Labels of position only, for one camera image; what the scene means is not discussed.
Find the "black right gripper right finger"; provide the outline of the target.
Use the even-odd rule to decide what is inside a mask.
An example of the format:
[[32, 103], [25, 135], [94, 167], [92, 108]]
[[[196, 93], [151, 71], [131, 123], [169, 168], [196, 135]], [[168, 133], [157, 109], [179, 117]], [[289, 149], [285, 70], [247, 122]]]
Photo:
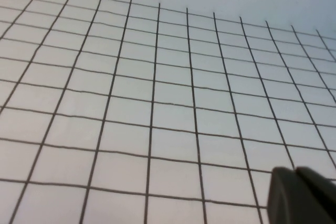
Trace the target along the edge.
[[296, 174], [324, 209], [335, 209], [335, 184], [308, 167], [297, 167]]

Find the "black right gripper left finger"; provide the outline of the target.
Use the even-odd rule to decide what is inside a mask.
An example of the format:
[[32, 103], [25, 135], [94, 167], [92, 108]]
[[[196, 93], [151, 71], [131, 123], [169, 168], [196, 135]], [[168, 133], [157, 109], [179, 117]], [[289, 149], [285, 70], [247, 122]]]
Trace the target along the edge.
[[285, 167], [272, 170], [267, 214], [270, 223], [335, 223], [335, 209], [324, 209], [296, 170]]

